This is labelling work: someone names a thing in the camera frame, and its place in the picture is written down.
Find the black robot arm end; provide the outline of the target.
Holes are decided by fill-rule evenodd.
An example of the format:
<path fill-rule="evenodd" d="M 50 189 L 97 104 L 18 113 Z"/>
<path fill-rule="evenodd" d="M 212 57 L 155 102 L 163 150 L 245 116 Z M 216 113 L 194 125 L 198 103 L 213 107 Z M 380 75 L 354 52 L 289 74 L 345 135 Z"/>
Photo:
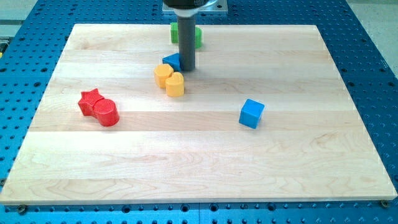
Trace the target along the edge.
<path fill-rule="evenodd" d="M 163 3 L 179 17 L 192 17 L 199 10 L 217 3 L 217 0 L 163 0 Z"/>

